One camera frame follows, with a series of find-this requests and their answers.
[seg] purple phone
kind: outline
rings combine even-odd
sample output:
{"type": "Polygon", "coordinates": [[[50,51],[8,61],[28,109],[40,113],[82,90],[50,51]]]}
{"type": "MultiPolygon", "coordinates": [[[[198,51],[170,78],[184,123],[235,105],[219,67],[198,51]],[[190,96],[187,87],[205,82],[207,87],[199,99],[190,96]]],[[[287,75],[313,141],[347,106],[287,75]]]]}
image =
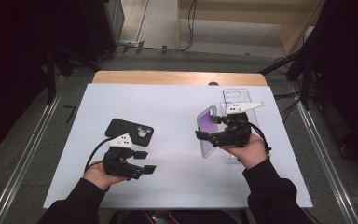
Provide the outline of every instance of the purple phone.
{"type": "MultiPolygon", "coordinates": [[[[197,125],[199,131],[207,133],[217,133],[217,121],[216,121],[216,106],[211,105],[208,109],[204,110],[197,116],[197,125]]],[[[201,154],[203,158],[208,158],[217,147],[212,146],[212,143],[208,141],[201,141],[201,154]]]]}

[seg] person's left hand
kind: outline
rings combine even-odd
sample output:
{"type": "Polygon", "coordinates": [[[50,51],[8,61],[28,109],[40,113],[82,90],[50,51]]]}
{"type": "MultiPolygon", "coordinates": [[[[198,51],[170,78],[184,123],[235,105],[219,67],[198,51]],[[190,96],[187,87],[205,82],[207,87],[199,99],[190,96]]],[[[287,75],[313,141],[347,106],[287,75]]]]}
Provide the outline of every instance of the person's left hand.
{"type": "Polygon", "coordinates": [[[103,191],[106,191],[111,185],[123,180],[128,180],[126,177],[108,175],[103,168],[103,164],[96,161],[93,162],[86,173],[84,173],[83,178],[87,179],[103,191]]]}

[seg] wooden table edge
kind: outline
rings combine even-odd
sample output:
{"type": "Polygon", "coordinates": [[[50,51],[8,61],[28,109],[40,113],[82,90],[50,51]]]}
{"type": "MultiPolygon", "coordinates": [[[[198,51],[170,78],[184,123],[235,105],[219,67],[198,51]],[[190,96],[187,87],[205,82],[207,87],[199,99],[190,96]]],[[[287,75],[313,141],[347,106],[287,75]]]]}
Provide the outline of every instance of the wooden table edge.
{"type": "Polygon", "coordinates": [[[92,83],[173,84],[221,86],[267,86],[265,77],[257,73],[212,73],[168,71],[99,71],[92,83]]]}

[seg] smartphone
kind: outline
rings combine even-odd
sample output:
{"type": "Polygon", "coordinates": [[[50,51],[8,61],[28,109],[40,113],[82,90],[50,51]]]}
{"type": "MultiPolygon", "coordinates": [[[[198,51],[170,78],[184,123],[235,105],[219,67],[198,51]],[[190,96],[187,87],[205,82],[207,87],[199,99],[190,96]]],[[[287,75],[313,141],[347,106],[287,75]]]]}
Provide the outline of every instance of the smartphone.
{"type": "MultiPolygon", "coordinates": [[[[217,108],[214,105],[211,105],[208,109],[202,111],[197,116],[197,126],[199,131],[207,133],[217,133],[217,108]]],[[[201,154],[203,158],[208,158],[217,147],[212,146],[212,143],[208,141],[200,140],[201,154]]]]}
{"type": "Polygon", "coordinates": [[[147,147],[153,132],[154,129],[147,125],[129,122],[124,119],[112,119],[106,129],[105,135],[116,138],[124,133],[128,133],[133,144],[147,147]]]}

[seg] metal rail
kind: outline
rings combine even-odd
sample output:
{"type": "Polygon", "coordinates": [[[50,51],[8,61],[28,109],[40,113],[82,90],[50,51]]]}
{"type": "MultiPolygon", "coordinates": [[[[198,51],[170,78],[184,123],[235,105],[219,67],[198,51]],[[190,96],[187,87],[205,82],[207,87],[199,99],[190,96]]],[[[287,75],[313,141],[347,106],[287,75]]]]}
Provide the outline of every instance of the metal rail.
{"type": "Polygon", "coordinates": [[[54,114],[54,111],[57,107],[58,102],[60,101],[61,95],[62,95],[62,89],[63,85],[65,84],[65,78],[63,76],[60,76],[58,80],[58,92],[53,99],[53,101],[50,103],[50,105],[47,105],[42,117],[38,121],[36,128],[34,129],[34,132],[24,149],[24,152],[21,155],[21,158],[19,162],[17,163],[16,168],[14,169],[13,174],[11,175],[10,179],[7,181],[7,184],[4,187],[4,190],[1,193],[0,196],[0,223],[2,223],[5,219],[5,216],[7,214],[7,211],[9,207],[11,206],[11,203],[14,200],[14,197],[16,196],[17,191],[20,188],[21,182],[23,178],[25,177],[25,174],[28,170],[29,165],[31,164],[31,161],[34,157],[34,154],[36,153],[37,147],[39,146],[40,140],[42,139],[46,128],[48,127],[48,124],[51,120],[52,115],[54,114]]]}
{"type": "MultiPolygon", "coordinates": [[[[292,91],[298,91],[298,87],[296,85],[291,82],[289,82],[289,85],[292,91]]],[[[330,156],[324,146],[324,142],[322,141],[322,138],[316,129],[315,123],[313,122],[311,113],[305,109],[301,102],[297,103],[297,107],[345,221],[347,223],[358,223],[358,215],[353,207],[351,198],[337,173],[334,163],[330,159],[330,156]]]]}

